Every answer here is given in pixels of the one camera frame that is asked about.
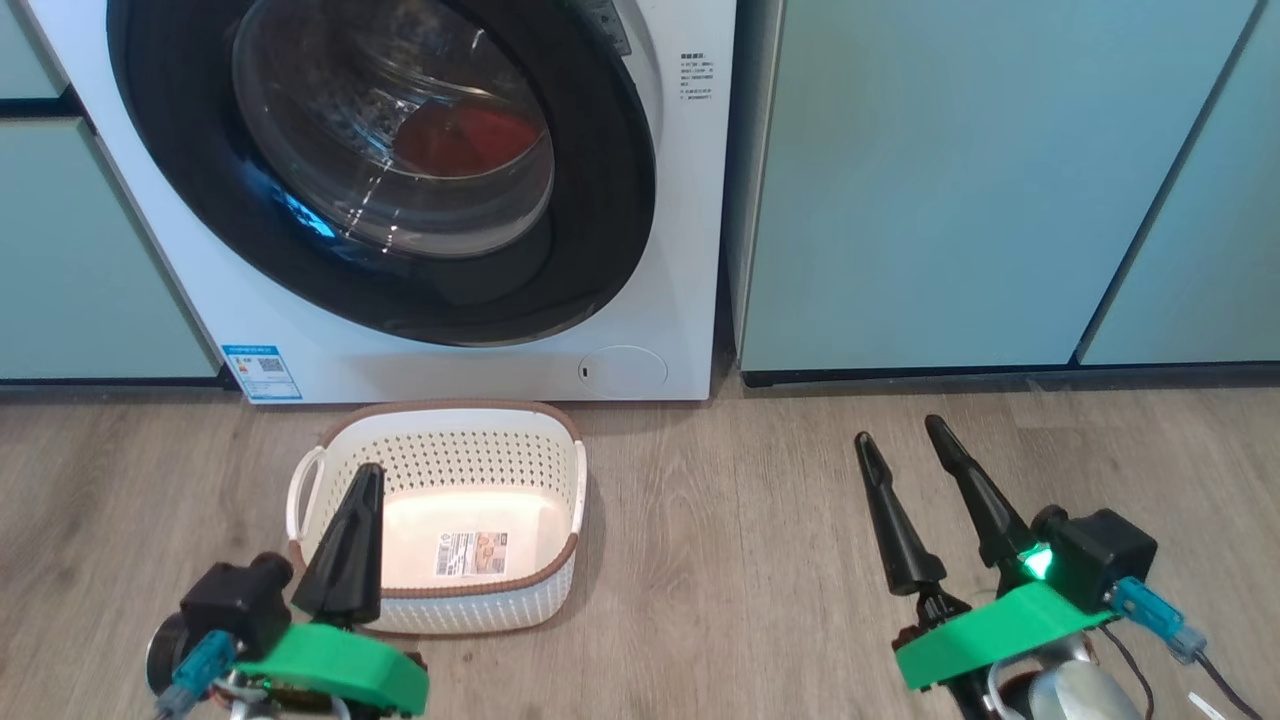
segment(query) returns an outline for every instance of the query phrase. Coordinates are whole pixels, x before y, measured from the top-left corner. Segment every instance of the sticker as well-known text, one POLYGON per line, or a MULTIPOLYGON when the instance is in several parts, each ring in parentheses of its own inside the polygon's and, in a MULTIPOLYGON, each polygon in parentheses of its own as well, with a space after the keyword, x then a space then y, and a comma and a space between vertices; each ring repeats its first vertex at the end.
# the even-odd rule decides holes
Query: sticker
POLYGON ((224 345, 223 355, 250 400, 302 400, 274 345, 224 345))
POLYGON ((627 29, 622 27, 622 18, 613 0, 579 0, 586 14, 591 17, 600 32, 613 42, 613 49, 618 55, 626 58, 631 54, 631 41, 627 40, 627 29))
POLYGON ((1190 693, 1189 696, 1187 696, 1187 700, 1192 701, 1192 705, 1201 708, 1201 712, 1208 715, 1210 720, 1226 720, 1226 716, 1213 710, 1213 706, 1204 702, 1204 698, 1202 698, 1201 696, 1190 693))
POLYGON ((707 59, 705 53, 680 54, 680 92, 681 100, 710 100, 712 83, 716 81, 716 63, 707 59))
POLYGON ((435 548, 438 578, 507 574, 507 533, 442 533, 435 548))

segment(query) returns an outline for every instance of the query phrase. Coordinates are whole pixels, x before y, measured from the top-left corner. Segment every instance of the laminate flooring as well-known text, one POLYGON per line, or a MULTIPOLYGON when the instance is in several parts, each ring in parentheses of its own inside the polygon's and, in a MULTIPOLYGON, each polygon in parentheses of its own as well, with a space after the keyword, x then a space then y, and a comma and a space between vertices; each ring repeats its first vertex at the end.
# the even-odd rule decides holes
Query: laminate flooring
MULTIPOLYGON (((852 447, 873 433, 945 585, 989 601, 996 575, 928 413, 1025 518, 1110 506, 1153 534, 1152 583, 1280 717, 1277 389, 787 396, 730 377, 707 404, 563 407, 591 469, 573 591, 544 626, 420 643, 431 719, 957 719, 893 665, 914 607, 886 591, 852 447)), ((152 629, 211 562, 283 550, 293 466, 346 411, 216 392, 0 395, 0 714, 150 717, 152 629)), ((1153 637, 1119 634, 1156 717, 1201 720, 1190 691, 1239 717, 1153 637)))

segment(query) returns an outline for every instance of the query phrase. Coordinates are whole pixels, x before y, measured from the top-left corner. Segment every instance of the washing machine door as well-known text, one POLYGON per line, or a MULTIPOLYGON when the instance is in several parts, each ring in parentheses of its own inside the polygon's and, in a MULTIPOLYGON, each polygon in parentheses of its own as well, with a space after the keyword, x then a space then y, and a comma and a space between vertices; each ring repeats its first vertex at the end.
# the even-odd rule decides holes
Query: washing machine door
POLYGON ((115 77, 174 190, 308 301, 443 345, 604 306, 654 210, 644 108, 568 0, 110 0, 115 77))

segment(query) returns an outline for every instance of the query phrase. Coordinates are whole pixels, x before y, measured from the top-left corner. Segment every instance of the cabinet door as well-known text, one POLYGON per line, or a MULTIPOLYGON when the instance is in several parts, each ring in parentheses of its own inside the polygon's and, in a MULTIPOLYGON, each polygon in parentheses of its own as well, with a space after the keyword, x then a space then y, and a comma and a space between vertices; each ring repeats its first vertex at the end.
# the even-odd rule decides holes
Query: cabinet door
POLYGON ((58 97, 67 81, 41 59, 18 0, 0 0, 0 100, 58 97))
POLYGON ((1082 363, 1280 360, 1277 87, 1268 5, 1082 363))
POLYGON ((0 120, 0 378, 216 374, 83 120, 0 120))
POLYGON ((787 4, 742 368, 1069 361, 1252 8, 787 4))

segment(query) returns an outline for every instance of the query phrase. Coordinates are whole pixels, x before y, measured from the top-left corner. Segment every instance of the plastic laundry basket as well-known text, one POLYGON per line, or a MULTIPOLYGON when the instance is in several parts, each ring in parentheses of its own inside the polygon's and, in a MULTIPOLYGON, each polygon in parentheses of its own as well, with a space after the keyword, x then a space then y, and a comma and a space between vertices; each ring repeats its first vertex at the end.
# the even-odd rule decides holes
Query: plastic laundry basket
POLYGON ((381 618, 370 629, 494 633, 544 623, 564 603, 586 452, 563 413, 532 402, 420 402, 346 418, 289 483, 285 527, 300 566, 365 462, 387 470, 381 618))

